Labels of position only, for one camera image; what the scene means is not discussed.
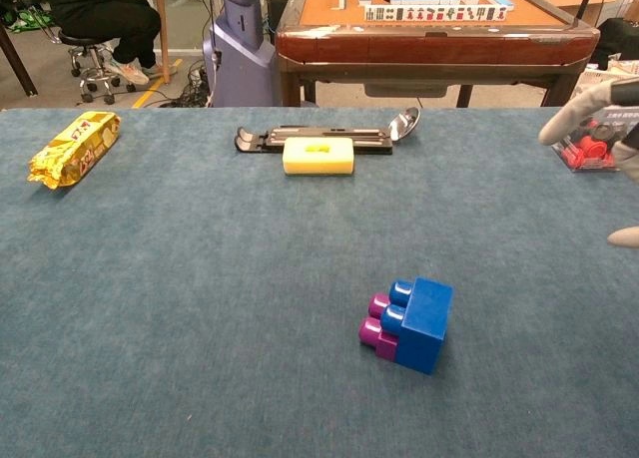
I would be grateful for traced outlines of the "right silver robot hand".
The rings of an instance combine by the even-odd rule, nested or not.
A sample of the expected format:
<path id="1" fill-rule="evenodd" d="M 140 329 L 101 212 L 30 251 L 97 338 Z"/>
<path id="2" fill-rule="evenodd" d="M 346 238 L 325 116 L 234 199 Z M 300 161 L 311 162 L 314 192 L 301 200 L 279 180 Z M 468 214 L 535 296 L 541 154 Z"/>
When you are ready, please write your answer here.
<path id="1" fill-rule="evenodd" d="M 541 129 L 538 142 L 550 146 L 563 139 L 588 115 L 608 106 L 638 105 L 638 79 L 603 82 L 565 104 Z M 638 184 L 638 126 L 612 147 L 617 168 Z"/>

